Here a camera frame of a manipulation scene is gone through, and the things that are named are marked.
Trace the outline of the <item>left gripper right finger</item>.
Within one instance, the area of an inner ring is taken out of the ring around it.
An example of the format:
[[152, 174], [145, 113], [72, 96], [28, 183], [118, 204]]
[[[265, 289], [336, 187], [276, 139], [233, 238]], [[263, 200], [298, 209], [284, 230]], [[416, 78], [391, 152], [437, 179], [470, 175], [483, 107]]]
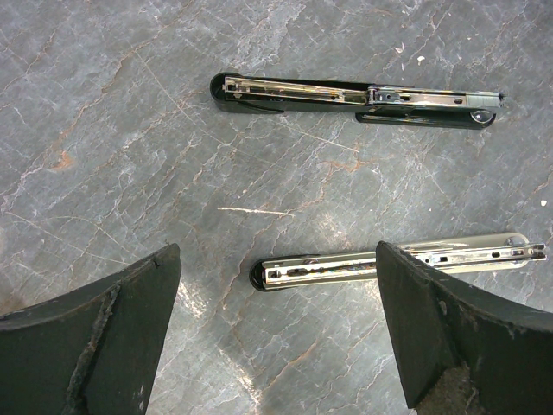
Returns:
[[550, 414], [552, 315], [482, 290], [381, 241], [377, 277], [408, 408]]

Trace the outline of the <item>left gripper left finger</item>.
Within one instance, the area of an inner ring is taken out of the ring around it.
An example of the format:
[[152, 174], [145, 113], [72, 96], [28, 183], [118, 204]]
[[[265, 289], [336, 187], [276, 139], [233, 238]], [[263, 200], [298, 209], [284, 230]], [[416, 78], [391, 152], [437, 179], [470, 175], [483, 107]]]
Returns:
[[3, 414], [144, 414], [181, 277], [170, 244], [1, 317]]

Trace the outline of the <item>silver and black stapler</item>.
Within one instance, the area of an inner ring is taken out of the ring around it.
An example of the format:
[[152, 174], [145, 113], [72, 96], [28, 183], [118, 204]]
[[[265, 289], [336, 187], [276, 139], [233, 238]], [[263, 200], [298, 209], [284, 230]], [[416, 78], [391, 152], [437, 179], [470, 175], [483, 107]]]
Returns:
[[[543, 243], [531, 243], [514, 232], [437, 239], [402, 244], [400, 248], [448, 274], [518, 269], [547, 259]], [[260, 259], [249, 274], [251, 285], [264, 292], [376, 277], [374, 251]]]

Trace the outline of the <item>silver staple strip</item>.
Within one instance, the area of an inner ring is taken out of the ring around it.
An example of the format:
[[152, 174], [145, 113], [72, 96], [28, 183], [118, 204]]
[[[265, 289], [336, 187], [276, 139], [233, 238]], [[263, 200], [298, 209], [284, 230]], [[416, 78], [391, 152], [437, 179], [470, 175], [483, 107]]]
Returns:
[[468, 93], [466, 95], [466, 105], [470, 108], [500, 108], [502, 98], [499, 94], [476, 94]]

